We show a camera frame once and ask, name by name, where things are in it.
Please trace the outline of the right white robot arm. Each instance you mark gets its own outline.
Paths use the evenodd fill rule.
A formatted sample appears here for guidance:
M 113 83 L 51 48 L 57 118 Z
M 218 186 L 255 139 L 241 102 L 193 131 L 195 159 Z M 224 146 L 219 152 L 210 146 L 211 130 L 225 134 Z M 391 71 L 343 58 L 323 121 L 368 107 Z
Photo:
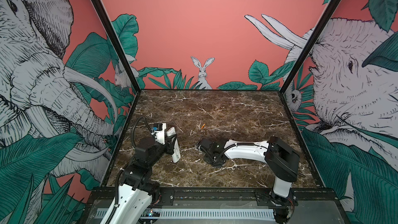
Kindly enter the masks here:
M 227 160 L 247 159 L 265 163 L 275 175 L 273 188 L 268 198 L 276 206 L 294 206 L 291 190 L 297 181 L 300 156 L 281 138 L 273 136 L 268 141 L 241 142 L 222 139 L 211 141 L 203 138 L 197 143 L 204 153 L 204 160 L 215 168 L 222 167 Z

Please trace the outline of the white remote control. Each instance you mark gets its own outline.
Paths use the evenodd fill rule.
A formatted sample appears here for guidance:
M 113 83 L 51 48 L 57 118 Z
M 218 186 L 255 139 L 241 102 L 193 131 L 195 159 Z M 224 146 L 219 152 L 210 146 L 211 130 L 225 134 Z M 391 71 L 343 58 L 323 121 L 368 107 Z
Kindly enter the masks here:
M 167 137 L 171 138 L 171 142 L 173 144 L 173 162 L 177 163 L 181 159 L 181 154 L 180 154 L 180 149 L 179 149 L 179 144 L 177 140 L 177 133 L 174 127 L 171 127 L 167 132 Z

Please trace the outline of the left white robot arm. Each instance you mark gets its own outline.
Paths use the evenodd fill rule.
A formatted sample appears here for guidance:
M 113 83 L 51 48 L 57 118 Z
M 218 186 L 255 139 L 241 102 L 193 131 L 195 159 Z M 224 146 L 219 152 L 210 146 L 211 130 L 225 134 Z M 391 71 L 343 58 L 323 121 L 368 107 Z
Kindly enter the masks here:
M 150 135 L 135 143 L 135 129 L 142 121 Z M 161 200 L 160 184 L 150 179 L 152 167 L 164 154 L 172 156 L 173 162 L 180 160 L 180 150 L 175 128 L 166 123 L 150 126 L 144 116 L 134 123 L 131 143 L 135 154 L 121 170 L 115 181 L 115 197 L 103 217 L 103 224 L 135 224 L 144 211 Z

